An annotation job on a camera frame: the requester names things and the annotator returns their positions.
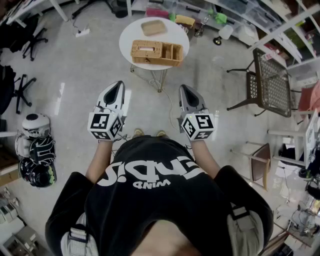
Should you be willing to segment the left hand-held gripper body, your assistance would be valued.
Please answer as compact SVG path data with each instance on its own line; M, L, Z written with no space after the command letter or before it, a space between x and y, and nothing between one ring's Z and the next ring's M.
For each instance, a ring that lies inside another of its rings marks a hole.
M93 111L89 113L87 130L99 141L114 141L123 128L126 116L125 84L119 80L110 84L98 96Z

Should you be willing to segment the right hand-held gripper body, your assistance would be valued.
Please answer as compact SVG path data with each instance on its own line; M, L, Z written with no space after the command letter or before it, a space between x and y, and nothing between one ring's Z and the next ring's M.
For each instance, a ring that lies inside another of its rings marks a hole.
M206 140L216 130L214 114L209 112L204 98L194 88L185 84L179 87L179 107L179 129L190 141Z

